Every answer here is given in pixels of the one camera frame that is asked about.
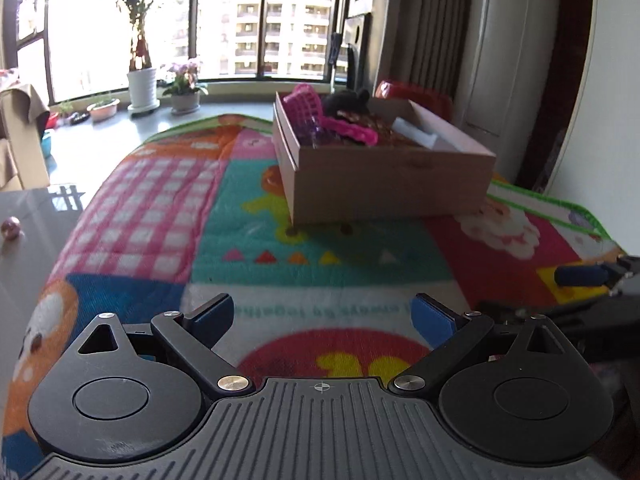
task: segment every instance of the blue bowl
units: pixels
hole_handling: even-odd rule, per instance
[[[44,135],[40,141],[40,147],[42,148],[42,155],[44,158],[51,156],[51,133],[53,130],[44,130]]]

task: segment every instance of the small potted plant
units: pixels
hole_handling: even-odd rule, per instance
[[[162,95],[171,96],[172,110],[175,115],[189,114],[200,108],[200,92],[208,94],[206,85],[198,83],[200,61],[190,59],[186,63],[173,63],[169,72],[175,78]]]
[[[89,105],[86,111],[89,112],[94,123],[99,123],[113,117],[118,111],[119,104],[120,99],[103,96],[99,101]]]
[[[60,113],[58,124],[60,126],[67,126],[69,124],[69,117],[74,112],[74,106],[69,101],[62,101],[58,104],[58,110]]]

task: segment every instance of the crosshair marking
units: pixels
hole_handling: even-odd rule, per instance
[[[318,383],[312,386],[313,389],[318,390],[321,394],[324,394],[329,388],[333,388],[333,386],[329,386],[327,383]]]

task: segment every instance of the potted plant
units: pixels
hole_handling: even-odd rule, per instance
[[[58,104],[58,111],[60,114],[58,123],[60,126],[67,126],[69,124],[69,117],[74,112],[74,106],[69,101],[62,101]]]
[[[119,104],[120,99],[107,96],[89,105],[86,111],[89,112],[94,123],[99,123],[113,117],[118,111]]]
[[[175,115],[189,114],[200,108],[200,92],[208,94],[206,85],[198,83],[200,61],[190,59],[186,63],[174,63],[169,72],[175,78],[162,95],[171,96],[172,110]]]
[[[148,112],[159,107],[156,97],[156,69],[151,66],[149,47],[145,38],[145,17],[153,2],[147,0],[118,0],[118,8],[129,15],[132,27],[129,62],[129,95],[133,114]]]

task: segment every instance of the pink ball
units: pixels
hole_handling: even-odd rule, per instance
[[[20,221],[15,216],[9,216],[0,226],[2,238],[8,241],[15,240],[20,236]]]

